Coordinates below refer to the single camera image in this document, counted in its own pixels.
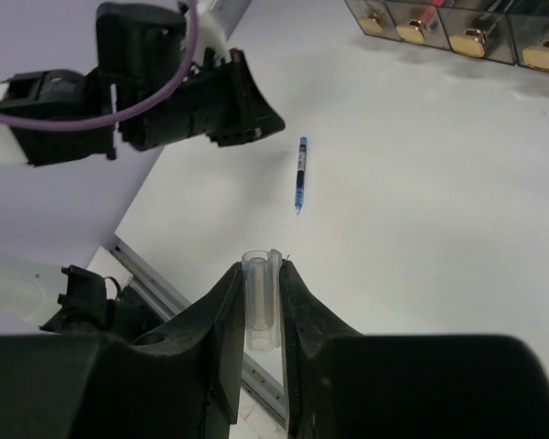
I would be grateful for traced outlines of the clear blue pen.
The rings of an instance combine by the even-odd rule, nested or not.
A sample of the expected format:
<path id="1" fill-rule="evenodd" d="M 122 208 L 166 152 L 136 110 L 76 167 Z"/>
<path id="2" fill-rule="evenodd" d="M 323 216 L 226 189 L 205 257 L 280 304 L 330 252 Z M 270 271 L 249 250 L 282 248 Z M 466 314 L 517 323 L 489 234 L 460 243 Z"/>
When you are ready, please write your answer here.
<path id="1" fill-rule="evenodd" d="M 304 205 L 305 194 L 305 176 L 307 165 L 307 138 L 302 136 L 299 140 L 297 170 L 296 170 L 296 189 L 295 189 L 295 211 L 299 215 Z"/>

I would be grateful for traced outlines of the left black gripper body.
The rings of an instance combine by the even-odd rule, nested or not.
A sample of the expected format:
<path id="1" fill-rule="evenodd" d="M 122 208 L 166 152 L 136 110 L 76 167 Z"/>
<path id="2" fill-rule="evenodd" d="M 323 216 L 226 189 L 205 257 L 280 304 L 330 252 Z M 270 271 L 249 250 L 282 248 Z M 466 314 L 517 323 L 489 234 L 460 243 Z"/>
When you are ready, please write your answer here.
<path id="1" fill-rule="evenodd" d="M 242 50 L 231 61 L 204 66 L 155 107 L 119 123 L 138 151 L 205 135 L 219 147 L 246 145 L 278 134 L 284 119 L 257 87 Z"/>

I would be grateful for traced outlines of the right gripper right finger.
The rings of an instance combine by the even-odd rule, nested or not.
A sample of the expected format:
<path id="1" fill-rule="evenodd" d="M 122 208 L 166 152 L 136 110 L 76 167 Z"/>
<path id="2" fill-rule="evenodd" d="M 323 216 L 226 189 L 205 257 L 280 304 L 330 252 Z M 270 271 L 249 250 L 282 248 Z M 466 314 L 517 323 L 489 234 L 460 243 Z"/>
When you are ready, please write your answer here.
<path id="1" fill-rule="evenodd" d="M 292 438 L 549 438 L 549 380 L 504 335 L 364 335 L 279 272 Z"/>

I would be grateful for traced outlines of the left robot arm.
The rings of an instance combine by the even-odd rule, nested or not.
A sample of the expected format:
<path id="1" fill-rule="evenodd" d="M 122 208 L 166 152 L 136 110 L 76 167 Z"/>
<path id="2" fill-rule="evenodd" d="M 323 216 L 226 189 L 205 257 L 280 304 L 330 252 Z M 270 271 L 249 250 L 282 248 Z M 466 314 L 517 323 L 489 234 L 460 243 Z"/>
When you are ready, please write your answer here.
<path id="1" fill-rule="evenodd" d="M 193 1 L 174 9 L 104 2 L 96 67 L 19 73 L 0 81 L 0 164 L 115 159 L 114 137 L 138 151 L 204 135 L 220 147 L 285 129 L 244 53 Z"/>

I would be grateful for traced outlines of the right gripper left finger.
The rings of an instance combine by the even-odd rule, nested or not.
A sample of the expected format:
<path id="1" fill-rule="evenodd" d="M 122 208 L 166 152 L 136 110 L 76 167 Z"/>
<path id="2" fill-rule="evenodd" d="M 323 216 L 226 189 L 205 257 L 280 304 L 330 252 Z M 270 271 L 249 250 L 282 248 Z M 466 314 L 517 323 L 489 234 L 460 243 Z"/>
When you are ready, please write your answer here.
<path id="1" fill-rule="evenodd" d="M 168 354 L 136 340 L 143 311 L 107 298 L 103 278 L 64 269 L 60 309 L 37 335 L 0 336 L 0 438 L 225 438 L 210 405 Z"/>

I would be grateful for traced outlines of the clear pen cap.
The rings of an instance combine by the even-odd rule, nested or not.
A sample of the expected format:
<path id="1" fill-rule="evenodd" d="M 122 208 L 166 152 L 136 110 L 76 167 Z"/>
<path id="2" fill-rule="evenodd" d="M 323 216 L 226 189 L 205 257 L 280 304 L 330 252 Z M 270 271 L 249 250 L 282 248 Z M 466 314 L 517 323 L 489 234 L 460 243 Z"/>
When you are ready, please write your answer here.
<path id="1" fill-rule="evenodd" d="M 281 346 L 282 262 L 276 249 L 242 256 L 246 347 L 252 352 L 267 353 Z"/>

